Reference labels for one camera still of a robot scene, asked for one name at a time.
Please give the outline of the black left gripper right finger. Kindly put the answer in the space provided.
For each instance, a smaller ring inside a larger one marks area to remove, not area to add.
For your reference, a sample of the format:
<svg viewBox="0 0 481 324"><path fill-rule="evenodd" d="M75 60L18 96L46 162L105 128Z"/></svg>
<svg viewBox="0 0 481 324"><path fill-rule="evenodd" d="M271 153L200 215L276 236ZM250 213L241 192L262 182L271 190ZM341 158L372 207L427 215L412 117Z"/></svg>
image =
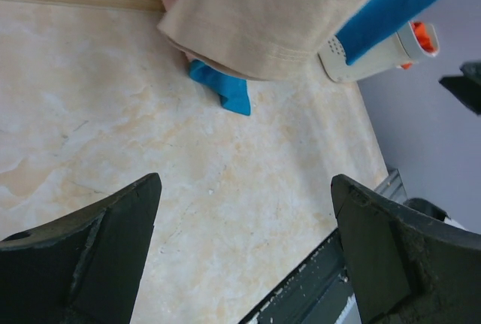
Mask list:
<svg viewBox="0 0 481 324"><path fill-rule="evenodd" d="M478 323L480 236L344 174L331 197L363 323Z"/></svg>

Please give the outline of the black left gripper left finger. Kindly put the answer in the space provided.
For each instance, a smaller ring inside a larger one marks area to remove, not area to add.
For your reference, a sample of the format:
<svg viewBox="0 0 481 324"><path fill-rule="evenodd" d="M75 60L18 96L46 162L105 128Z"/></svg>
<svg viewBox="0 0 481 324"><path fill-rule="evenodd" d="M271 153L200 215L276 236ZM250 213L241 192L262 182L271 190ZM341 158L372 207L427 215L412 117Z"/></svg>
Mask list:
<svg viewBox="0 0 481 324"><path fill-rule="evenodd" d="M128 323L162 183L148 174L1 241L3 323Z"/></svg>

